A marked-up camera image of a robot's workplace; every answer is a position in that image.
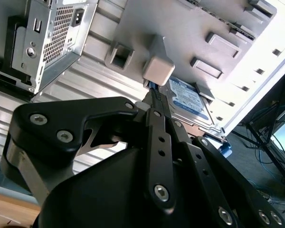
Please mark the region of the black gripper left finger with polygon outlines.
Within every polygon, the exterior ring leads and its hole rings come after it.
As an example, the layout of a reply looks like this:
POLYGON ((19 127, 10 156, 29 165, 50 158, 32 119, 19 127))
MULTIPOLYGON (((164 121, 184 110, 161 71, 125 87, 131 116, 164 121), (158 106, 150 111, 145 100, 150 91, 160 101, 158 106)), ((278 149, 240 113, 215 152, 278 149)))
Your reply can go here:
POLYGON ((145 193, 158 210, 176 204, 171 136, 151 89, 143 110, 125 97, 30 103, 15 109, 2 171, 43 206, 62 182, 119 152, 146 157, 145 193))

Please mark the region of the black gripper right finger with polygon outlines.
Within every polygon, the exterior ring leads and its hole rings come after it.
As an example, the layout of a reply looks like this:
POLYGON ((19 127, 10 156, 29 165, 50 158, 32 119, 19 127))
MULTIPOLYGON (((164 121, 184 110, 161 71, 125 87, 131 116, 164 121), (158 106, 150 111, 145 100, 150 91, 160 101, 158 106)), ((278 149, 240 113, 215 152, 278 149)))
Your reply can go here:
POLYGON ((204 137, 191 139, 183 124, 173 119, 165 95, 156 93, 172 139, 172 150, 181 159, 185 173, 193 175, 200 196, 195 224, 202 228, 285 228, 278 211, 204 137))

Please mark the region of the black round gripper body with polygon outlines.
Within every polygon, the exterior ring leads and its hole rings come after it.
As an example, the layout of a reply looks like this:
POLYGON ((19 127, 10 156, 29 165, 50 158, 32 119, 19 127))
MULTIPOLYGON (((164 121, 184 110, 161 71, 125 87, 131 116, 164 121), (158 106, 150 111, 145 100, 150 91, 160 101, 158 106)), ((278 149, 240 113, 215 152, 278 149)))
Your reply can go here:
POLYGON ((131 149, 62 182, 44 202, 38 228, 214 228, 194 181, 172 165, 176 206, 167 215, 145 193, 146 157, 131 149))

